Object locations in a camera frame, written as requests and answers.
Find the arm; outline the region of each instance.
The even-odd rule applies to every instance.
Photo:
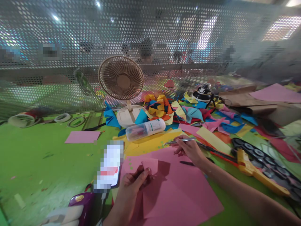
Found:
[[[259,224],[301,225],[301,220],[278,202],[237,180],[226,171],[210,162],[203,155],[196,141],[183,142],[180,140],[183,138],[188,137],[176,137],[179,147],[175,154],[185,152],[195,166],[234,197]]]

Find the green table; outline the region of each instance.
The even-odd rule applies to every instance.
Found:
[[[38,124],[26,129],[8,124],[0,126],[2,142],[0,205],[11,225],[38,225],[52,210],[67,207],[70,198],[83,192],[86,185],[93,180],[97,167],[100,166],[104,145],[119,132],[118,128],[103,126],[100,131],[105,132],[99,137],[98,145],[65,144],[71,131],[79,131],[82,128],[79,126],[71,129],[67,128],[66,124],[66,122]],[[263,151],[266,151],[267,142],[251,132],[245,135],[244,140],[260,149],[263,146]],[[301,164],[290,163],[278,152],[273,149],[270,151],[273,157],[280,159],[292,173],[301,178],[298,174],[301,172]],[[213,156],[212,159],[237,179],[258,189],[292,211],[281,197],[272,193],[255,178],[243,175],[233,165],[217,157]],[[208,181],[225,210],[204,225],[255,225],[255,222],[225,191],[210,179]],[[26,203],[23,209],[14,199],[17,193]],[[111,200],[110,194],[106,202],[108,206]]]

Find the yellow glue gun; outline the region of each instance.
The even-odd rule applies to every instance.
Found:
[[[244,150],[238,149],[237,151],[238,169],[247,176],[253,176],[274,193],[280,196],[289,196],[289,191],[276,184],[273,180],[266,177],[259,169],[257,169],[249,160],[249,156]]]

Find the electric fan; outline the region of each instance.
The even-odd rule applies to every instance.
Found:
[[[131,105],[144,85],[144,76],[138,64],[124,56],[112,56],[104,60],[98,70],[98,80],[103,90],[111,97],[126,100],[126,107],[117,113],[118,123],[124,127],[135,125],[140,110],[144,107]]]

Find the purple object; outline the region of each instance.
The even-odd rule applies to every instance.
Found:
[[[79,218],[78,226],[90,225],[89,224],[90,217],[91,217],[90,210],[93,204],[93,200],[94,200],[93,192],[80,193],[71,198],[68,206],[80,206],[80,205],[84,206],[82,210],[82,215]]]

